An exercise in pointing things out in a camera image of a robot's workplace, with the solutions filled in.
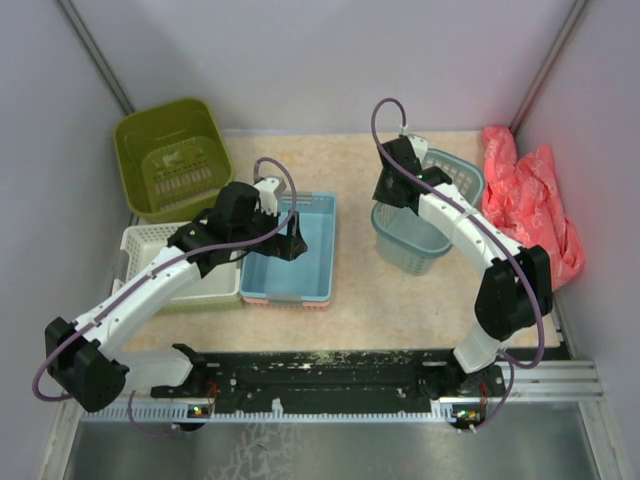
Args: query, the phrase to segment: blue plastic basket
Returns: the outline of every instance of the blue plastic basket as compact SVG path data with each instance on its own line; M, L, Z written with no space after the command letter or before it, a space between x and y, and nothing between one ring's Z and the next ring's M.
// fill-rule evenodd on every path
M432 166L444 170L471 205L478 202L485 188L484 175L478 167L441 150L429 149L422 167ZM378 233L380 255L412 275L423 275L437 258L451 250L449 239L409 208L376 203L371 224Z
M290 206L290 198L280 202L281 220ZM291 262L249 254L240 278L240 294L248 303L313 309L328 306L335 255L336 196L301 193L297 210L300 231L309 249Z

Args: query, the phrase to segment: metal frame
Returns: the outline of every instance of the metal frame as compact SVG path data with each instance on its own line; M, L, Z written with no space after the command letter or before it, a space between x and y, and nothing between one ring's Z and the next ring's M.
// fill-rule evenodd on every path
M569 15L567 15L560 32L558 32L558 36L554 40L553 45L551 45L549 53L544 59L544 62L542 62L540 70L538 70L524 100L509 125L509 130L511 130L514 136L518 133L518 130L520 130L525 118L529 115L531 108L542 93L542 89L547 83L553 67L556 65L560 55L580 25L580 22L583 20L587 11L587 5L590 1L591 0L575 0L573 3Z
M91 61L95 64L106 86L114 95L115 100L125 115L135 111L135 107L124 87L118 81L109 62L103 55L91 32L88 30L81 15L72 0L55 0L67 18L69 25L78 37L78 40L86 50ZM536 99L540 95L554 65L560 54L565 49L571 36L584 18L589 0L576 0L565 20L553 46L551 47L542 67L532 82L528 93L518 109L510 128L517 133L524 119L529 114ZM137 217L132 216L130 224L136 224ZM602 387L594 364L590 361L570 360L575 358L570 332L563 321L562 309L558 308L552 313L557 334L560 338L560 346L546 349L545 360L538 368L531 371L518 370L512 395L508 402L553 403L553 402L577 402L580 406L585 430L591 445L591 450L600 473L604 479L632 479L631 468L624 455L624 449L617 432L615 422L604 401ZM513 354L520 359L531 358L534 349L513 349ZM509 379L509 369L501 363L503 377ZM143 413L137 415L138 421L185 421L185 410L191 402L202 402L203 399L183 399L173 401L149 401L149 398L141 397L142 403L136 402L136 411ZM237 415L213 415L211 422L251 422L251 421L447 421L454 404L469 403L478 399L469 397L441 398L439 402L432 403L433 415L405 414L405 415L341 415L336 416L287 416L278 411L277 405L271 415L269 414L237 414ZM38 474L39 479L62 479L66 464L71 452L73 440L80 421L128 421L126 416L126 400L120 399L99 414L86 414L75 402L66 402L58 406L52 425L51 433L45 457Z

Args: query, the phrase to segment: cable clip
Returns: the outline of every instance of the cable clip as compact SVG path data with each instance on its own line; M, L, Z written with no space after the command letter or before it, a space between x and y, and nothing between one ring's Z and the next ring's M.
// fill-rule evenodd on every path
M478 212L477 209L471 207L469 209L466 209L460 215L458 215L456 219L453 221L453 234L451 235L451 241L454 244L456 243L456 235L458 235L458 226L460 225L460 223L464 221L467 217L471 215L475 215L476 213L480 213L480 212Z

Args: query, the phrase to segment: white plastic crate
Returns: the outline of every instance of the white plastic crate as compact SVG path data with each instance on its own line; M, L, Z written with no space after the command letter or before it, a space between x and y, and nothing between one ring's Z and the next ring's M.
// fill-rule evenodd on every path
M446 152L429 149L421 160L423 168L440 167L451 177L462 196L475 205L485 187L482 171ZM378 252L411 275L423 275L436 259L451 250L451 242L440 231L411 211L376 203L371 211Z
M167 245L167 239L184 224L164 223L127 228L120 244L118 270L112 293L149 265ZM242 261L227 263L214 268L205 278L176 295L160 313L192 313L241 307L241 263Z

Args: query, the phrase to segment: metal floor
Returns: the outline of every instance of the metal floor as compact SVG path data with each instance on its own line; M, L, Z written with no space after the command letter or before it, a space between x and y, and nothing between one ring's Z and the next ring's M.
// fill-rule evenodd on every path
M65 479L596 479L573 404L509 404L478 435L446 424L210 424L148 438L81 422Z

